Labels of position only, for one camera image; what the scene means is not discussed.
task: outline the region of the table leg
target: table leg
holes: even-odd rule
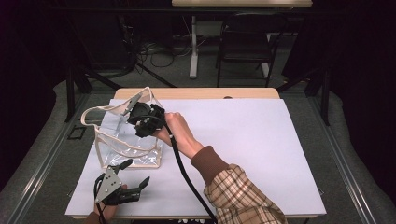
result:
[[[198,48],[197,48],[197,27],[196,18],[192,16],[191,22],[191,66],[190,66],[190,78],[197,78],[197,66],[198,66]]]

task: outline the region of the wires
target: wires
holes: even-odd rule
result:
[[[206,212],[209,214],[209,216],[212,218],[213,222],[218,223],[218,220],[216,219],[216,216],[212,213],[212,211],[210,210],[210,208],[207,206],[207,204],[205,203],[204,199],[201,197],[201,195],[199,194],[199,192],[197,191],[197,189],[195,188],[195,186],[192,184],[189,176],[187,175],[186,170],[184,169],[184,165],[183,165],[183,161],[180,158],[180,153],[178,151],[178,147],[177,147],[177,141],[175,139],[175,137],[172,134],[171,129],[169,128],[168,124],[166,123],[166,121],[164,119],[160,119],[157,118],[155,116],[151,116],[151,115],[142,115],[142,116],[138,116],[136,117],[138,119],[156,119],[159,122],[163,122],[163,126],[166,128],[166,130],[169,133],[169,138],[171,139],[171,143],[172,143],[172,148],[174,150],[175,153],[175,157],[176,157],[176,161],[177,161],[177,165],[180,169],[181,174],[183,175],[184,179],[186,180],[187,184],[189,185],[190,189],[192,190],[192,192],[194,193],[195,197],[198,199],[198,201],[201,203],[201,205],[204,207],[204,209],[206,210]]]
[[[99,188],[101,187],[101,185],[102,185],[102,181],[103,181],[103,178],[105,177],[105,174],[101,174],[101,175],[99,175],[99,177],[97,177],[96,178],[96,180],[95,180],[95,185],[93,186],[93,198],[94,199],[96,199],[96,196],[98,195],[98,190],[99,190]],[[98,209],[98,211],[99,211],[99,222],[101,223],[101,224],[107,224],[107,222],[106,222],[106,219],[105,219],[105,216],[103,215],[103,211],[105,210],[105,208],[106,207],[104,207],[103,209],[100,207],[100,203],[96,203],[95,202],[95,205],[96,205],[96,208]]]

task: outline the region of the table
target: table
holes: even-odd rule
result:
[[[140,89],[120,89],[111,104],[118,105],[138,91]],[[241,165],[247,176],[287,217],[326,214],[289,112],[275,89],[183,88],[152,91],[167,111],[183,114],[195,137],[203,144],[210,143],[224,160]],[[248,116],[241,116],[241,110],[236,108],[242,109],[243,115],[249,111]],[[233,141],[224,141],[225,137]],[[92,186],[102,171],[95,153],[92,146],[65,212],[67,216],[84,218],[92,210]],[[205,183],[198,171],[186,157],[182,156],[182,160],[191,182],[202,193]],[[119,173],[119,178],[129,188],[134,188],[147,176],[150,176],[150,182],[142,191],[140,201],[120,205],[115,218],[208,218],[178,170],[170,147],[163,149],[160,168],[123,170]]]
[[[311,0],[172,0],[174,7],[311,7]],[[198,48],[197,21],[192,16],[191,21],[191,66],[190,78],[197,78]],[[268,74],[268,64],[262,64],[264,75]]]

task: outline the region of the black cable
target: black cable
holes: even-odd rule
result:
[[[199,202],[202,204],[202,206],[204,207],[204,209],[206,210],[206,212],[210,215],[210,217],[212,218],[212,220],[215,223],[218,223],[218,219],[216,218],[216,216],[212,213],[212,211],[210,210],[210,208],[207,206],[207,204],[205,203],[204,199],[201,197],[201,195],[198,193],[198,191],[196,190],[195,186],[192,184],[192,182],[190,181],[189,176],[186,173],[186,170],[184,169],[184,165],[183,162],[181,161],[180,158],[180,154],[177,148],[177,142],[175,137],[172,135],[172,132],[168,126],[168,124],[165,122],[164,124],[166,130],[169,132],[169,137],[171,139],[171,143],[172,143],[172,148],[174,150],[175,153],[175,157],[176,157],[176,161],[178,164],[178,167],[180,168],[180,172],[183,175],[184,179],[186,180],[187,184],[189,185],[190,189],[192,190],[192,192],[195,194],[195,196],[197,197],[197,199],[199,200]]]
[[[94,199],[96,199],[96,196],[98,195],[97,190],[99,190],[100,186],[102,185],[102,180],[103,180],[104,177],[105,177],[105,174],[101,174],[95,180],[95,185],[93,186]],[[107,224],[105,216],[103,215],[103,210],[100,207],[100,203],[97,203],[96,207],[97,207],[97,209],[99,211],[99,222],[102,223],[102,224]]]
[[[163,77],[160,77],[157,74],[155,74],[154,72],[150,71],[145,65],[143,65],[141,63],[137,63],[136,65],[141,67],[143,70],[145,70],[147,73],[149,73],[150,75],[155,77],[157,80],[160,80],[163,84],[166,84],[167,86],[172,87],[172,88],[176,88],[177,87],[174,84],[172,84],[172,83],[168,82],[167,80],[165,80]]]

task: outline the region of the chair leg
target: chair leg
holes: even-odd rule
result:
[[[268,88],[268,84],[270,83],[273,65],[274,65],[274,61],[272,61],[271,64],[270,64],[270,67],[269,67],[269,70],[268,70],[268,76],[265,79],[265,88]]]
[[[218,84],[217,87],[220,87],[220,70],[221,70],[221,60],[218,60]]]

